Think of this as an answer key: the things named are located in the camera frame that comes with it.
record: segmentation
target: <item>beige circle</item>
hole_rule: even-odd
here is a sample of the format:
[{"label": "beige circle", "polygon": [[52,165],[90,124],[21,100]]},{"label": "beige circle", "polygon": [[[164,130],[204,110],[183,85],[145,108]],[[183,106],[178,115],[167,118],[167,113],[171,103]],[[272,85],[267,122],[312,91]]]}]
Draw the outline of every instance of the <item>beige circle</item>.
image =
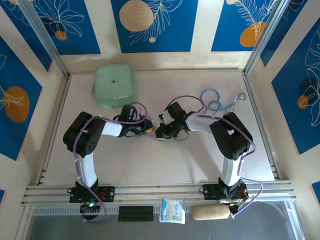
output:
[{"label": "beige circle", "polygon": [[235,4],[237,0],[226,0],[226,3],[229,5]]},{"label": "beige circle", "polygon": [[17,0],[8,0],[10,3],[18,5]]},{"label": "beige circle", "polygon": [[141,0],[126,2],[120,9],[119,17],[124,28],[131,32],[146,30],[154,22],[151,8]]}]

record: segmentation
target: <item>blue cable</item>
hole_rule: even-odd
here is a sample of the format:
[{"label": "blue cable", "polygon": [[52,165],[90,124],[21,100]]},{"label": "blue cable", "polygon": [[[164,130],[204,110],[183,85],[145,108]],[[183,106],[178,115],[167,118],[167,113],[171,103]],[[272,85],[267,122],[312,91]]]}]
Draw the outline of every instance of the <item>blue cable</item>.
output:
[{"label": "blue cable", "polygon": [[[219,92],[218,92],[217,90],[215,90],[215,89],[213,89],[213,88],[208,88],[208,89],[205,89],[205,90],[202,91],[202,93],[200,94],[200,99],[201,99],[201,101],[204,101],[204,100],[203,100],[203,95],[204,95],[204,93],[206,93],[206,92],[208,92],[208,91],[215,92],[215,94],[217,95],[217,99],[216,99],[216,100],[210,101],[210,102],[208,103],[208,105],[205,105],[205,104],[204,104],[204,108],[207,109],[207,110],[210,110],[210,111],[214,111],[214,112],[222,112],[222,111],[225,111],[225,110],[231,108],[233,105],[235,105],[238,100],[240,100],[240,98],[238,97],[236,100],[234,100],[234,101],[233,101],[232,103],[230,103],[229,105],[221,108],[221,105],[222,105],[222,104],[221,104],[221,102],[220,102],[220,94],[219,94]],[[214,109],[214,108],[210,107],[211,104],[217,104],[217,105],[218,105],[218,108],[217,108],[217,109]]]}]

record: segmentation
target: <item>white tabletop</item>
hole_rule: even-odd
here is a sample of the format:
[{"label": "white tabletop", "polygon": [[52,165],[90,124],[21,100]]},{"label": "white tabletop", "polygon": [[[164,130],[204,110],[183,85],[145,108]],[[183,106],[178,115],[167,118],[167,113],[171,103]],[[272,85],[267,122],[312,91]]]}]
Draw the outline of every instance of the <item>white tabletop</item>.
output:
[{"label": "white tabletop", "polygon": [[[207,88],[220,93],[222,106],[229,104],[239,93],[247,94],[240,71],[237,70],[172,70],[136,71],[138,101],[143,103],[159,125],[158,115],[167,104],[180,95],[199,97]],[[44,185],[73,185],[77,180],[74,157],[63,143],[63,135],[80,112],[112,118],[121,107],[101,108],[92,94],[94,74],[76,74],[64,103],[54,145],[44,178]],[[205,95],[208,103],[213,93]],[[195,99],[178,100],[186,112],[196,111],[201,105]],[[242,176],[249,179],[273,181],[266,150],[258,129],[251,102],[247,97],[234,109],[239,119],[253,136],[257,151],[245,159]],[[94,167],[100,184],[163,184],[216,182],[223,167],[214,137],[204,132],[190,132],[184,141],[163,142],[148,136],[101,136],[94,151]]]}]

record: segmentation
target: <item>blue and white packet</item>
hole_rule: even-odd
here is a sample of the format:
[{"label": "blue and white packet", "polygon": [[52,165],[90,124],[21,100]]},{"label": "blue and white packet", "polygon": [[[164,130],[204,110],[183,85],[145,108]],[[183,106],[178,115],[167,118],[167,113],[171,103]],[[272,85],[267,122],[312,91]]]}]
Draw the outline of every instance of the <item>blue and white packet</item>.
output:
[{"label": "blue and white packet", "polygon": [[185,224],[186,212],[183,200],[162,199],[160,223]]}]

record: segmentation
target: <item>beige cylindrical object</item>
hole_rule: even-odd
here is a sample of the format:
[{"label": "beige cylindrical object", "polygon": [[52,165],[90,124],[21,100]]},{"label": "beige cylindrical object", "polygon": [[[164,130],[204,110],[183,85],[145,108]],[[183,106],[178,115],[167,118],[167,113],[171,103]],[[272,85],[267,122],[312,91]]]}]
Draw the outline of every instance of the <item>beige cylindrical object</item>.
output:
[{"label": "beige cylindrical object", "polygon": [[191,216],[194,220],[226,219],[230,216],[230,210],[225,204],[193,205]]}]

